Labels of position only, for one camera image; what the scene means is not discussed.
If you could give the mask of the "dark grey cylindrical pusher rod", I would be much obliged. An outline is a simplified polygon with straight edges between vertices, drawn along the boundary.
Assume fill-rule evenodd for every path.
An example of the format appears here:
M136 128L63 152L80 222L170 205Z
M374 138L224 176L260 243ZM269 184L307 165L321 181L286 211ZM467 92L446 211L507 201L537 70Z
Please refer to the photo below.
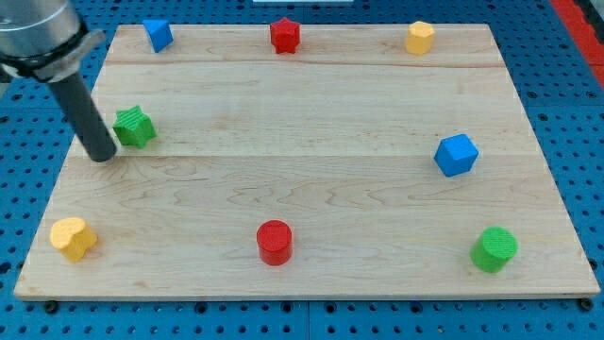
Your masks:
M116 144L92 101L83 76L75 72L60 81L50 82L48 87L89 158L93 162L112 159L117 151Z

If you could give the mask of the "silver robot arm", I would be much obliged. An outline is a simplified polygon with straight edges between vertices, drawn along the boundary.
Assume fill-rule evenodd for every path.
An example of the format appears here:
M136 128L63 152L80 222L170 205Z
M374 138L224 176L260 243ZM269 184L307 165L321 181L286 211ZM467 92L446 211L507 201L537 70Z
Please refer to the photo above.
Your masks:
M45 83L94 162L117 151L80 74L81 61L106 40L91 30L69 0L6 0L1 3L1 78Z

